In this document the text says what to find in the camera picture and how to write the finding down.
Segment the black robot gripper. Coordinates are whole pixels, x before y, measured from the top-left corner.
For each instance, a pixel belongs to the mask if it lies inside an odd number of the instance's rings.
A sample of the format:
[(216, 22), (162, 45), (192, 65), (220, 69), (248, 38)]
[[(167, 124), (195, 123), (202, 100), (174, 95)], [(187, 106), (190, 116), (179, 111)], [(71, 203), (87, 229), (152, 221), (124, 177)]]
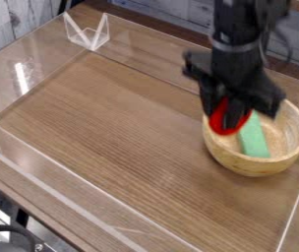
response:
[(256, 46), (240, 52), (190, 49), (183, 58), (183, 73), (198, 81), (204, 114), (212, 114), (224, 95), (231, 97), (223, 117), (226, 130), (242, 127), (251, 109), (275, 117), (286, 93), (266, 74)]

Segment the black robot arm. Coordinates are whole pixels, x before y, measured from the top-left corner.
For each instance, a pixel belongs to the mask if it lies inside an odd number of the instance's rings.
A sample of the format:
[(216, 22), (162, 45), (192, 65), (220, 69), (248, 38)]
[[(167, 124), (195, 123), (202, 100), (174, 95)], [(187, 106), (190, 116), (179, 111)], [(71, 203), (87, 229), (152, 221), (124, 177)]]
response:
[(264, 71), (269, 36), (291, 0), (215, 0), (211, 52), (184, 52), (184, 75), (198, 81), (204, 115), (218, 133), (239, 130), (254, 111), (273, 118), (286, 98)]

